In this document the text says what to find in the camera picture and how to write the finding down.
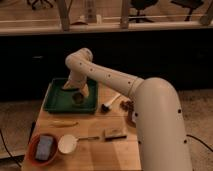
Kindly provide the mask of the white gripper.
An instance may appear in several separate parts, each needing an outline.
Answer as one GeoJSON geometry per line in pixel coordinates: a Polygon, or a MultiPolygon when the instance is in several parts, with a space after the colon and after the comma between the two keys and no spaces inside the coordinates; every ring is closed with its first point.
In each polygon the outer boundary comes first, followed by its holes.
{"type": "Polygon", "coordinates": [[[89,87],[87,85],[87,76],[78,71],[71,70],[66,83],[62,86],[63,90],[78,88],[82,90],[84,98],[89,97],[89,87]]]}

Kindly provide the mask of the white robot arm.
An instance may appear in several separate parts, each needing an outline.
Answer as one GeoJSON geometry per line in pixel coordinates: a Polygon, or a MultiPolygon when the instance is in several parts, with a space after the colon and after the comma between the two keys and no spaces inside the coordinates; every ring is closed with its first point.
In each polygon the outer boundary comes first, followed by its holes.
{"type": "Polygon", "coordinates": [[[88,48],[68,55],[65,65],[70,70],[67,89],[83,89],[91,78],[133,101],[143,171],[193,171],[182,108],[171,83],[96,65],[88,48]]]}

